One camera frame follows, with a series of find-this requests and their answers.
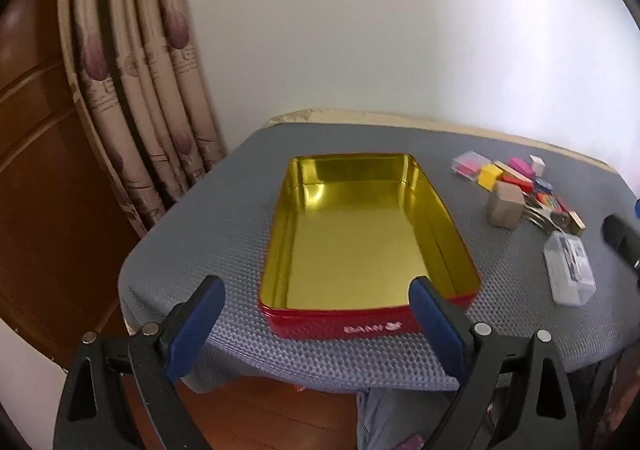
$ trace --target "silver bolt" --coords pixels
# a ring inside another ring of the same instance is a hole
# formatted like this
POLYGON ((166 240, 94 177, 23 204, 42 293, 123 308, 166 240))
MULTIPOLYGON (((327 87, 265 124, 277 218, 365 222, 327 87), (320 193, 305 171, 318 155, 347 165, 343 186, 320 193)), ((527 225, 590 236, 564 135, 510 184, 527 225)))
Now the silver bolt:
POLYGON ((551 341, 551 333, 546 329, 540 329, 540 331, 536 333, 536 336, 538 337, 538 340, 544 342, 545 344, 551 341))
POLYGON ((142 326, 142 334, 145 336, 153 336, 158 333, 160 326, 155 322, 148 322, 142 326))
POLYGON ((474 331, 480 336, 488 336, 491 334, 491 326, 484 322, 478 322, 474 325, 474 331))
POLYGON ((92 344, 98 338, 98 333, 95 331, 87 331, 82 335, 83 344, 92 344))

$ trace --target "pile of small objects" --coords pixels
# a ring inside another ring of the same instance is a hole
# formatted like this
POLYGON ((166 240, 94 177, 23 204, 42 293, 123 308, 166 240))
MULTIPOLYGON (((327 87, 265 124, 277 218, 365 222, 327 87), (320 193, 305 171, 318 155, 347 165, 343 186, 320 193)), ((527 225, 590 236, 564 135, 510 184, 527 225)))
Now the pile of small objects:
POLYGON ((563 305, 584 305, 595 292, 589 259, 579 237, 586 226, 551 183, 542 179, 545 162, 530 156, 491 162, 476 152, 453 160, 452 169, 491 192, 486 213, 493 226, 515 230, 522 219, 544 230, 550 239, 545 260, 554 300, 563 305))

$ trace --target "table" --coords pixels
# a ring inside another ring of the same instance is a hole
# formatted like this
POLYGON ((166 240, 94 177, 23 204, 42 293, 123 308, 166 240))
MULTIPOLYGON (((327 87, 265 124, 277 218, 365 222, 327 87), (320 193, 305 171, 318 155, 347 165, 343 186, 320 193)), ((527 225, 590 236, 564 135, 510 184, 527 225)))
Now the table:
POLYGON ((191 189, 136 246, 120 274, 124 318, 133 328, 161 321, 206 274, 225 281, 225 309, 186 379, 194 390, 210 390, 240 374, 336 391, 457 387, 420 334, 296 341, 269 331, 257 292, 274 205, 293 156, 412 154, 447 205, 482 277, 482 290, 468 315, 503 334, 529 337, 539 328, 548 329, 567 371, 599 361, 638 338, 636 278, 600 238, 606 215, 636 220, 636 198, 604 163, 495 132, 372 114, 308 110, 275 118, 271 125, 191 189), (489 226, 487 191, 450 170, 451 160, 467 150, 490 159, 534 154, 545 160, 545 177, 588 227, 583 241, 598 290, 586 306, 560 307, 552 301, 541 230, 530 223, 514 232, 489 226))

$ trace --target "curtain fold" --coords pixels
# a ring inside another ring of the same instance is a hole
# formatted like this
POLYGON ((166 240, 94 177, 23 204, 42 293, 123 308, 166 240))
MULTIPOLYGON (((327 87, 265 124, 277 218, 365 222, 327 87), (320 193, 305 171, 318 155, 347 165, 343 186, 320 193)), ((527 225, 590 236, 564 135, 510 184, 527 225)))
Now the curtain fold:
POLYGON ((143 236, 225 155, 185 0, 58 0, 74 102, 143 236))

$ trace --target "clear plastic container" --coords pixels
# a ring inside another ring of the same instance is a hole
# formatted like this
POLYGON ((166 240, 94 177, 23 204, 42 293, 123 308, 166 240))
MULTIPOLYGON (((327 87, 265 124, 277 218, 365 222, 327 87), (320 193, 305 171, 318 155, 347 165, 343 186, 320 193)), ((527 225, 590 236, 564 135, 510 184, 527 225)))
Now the clear plastic container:
POLYGON ((490 160, 484 156, 480 156, 477 152, 469 151, 454 159, 451 164, 451 169, 456 174, 475 181, 478 179, 478 174, 482 167, 488 164, 491 164, 490 160))
POLYGON ((554 232, 545 244, 545 260, 554 302, 585 305, 596 283, 580 237, 554 232))

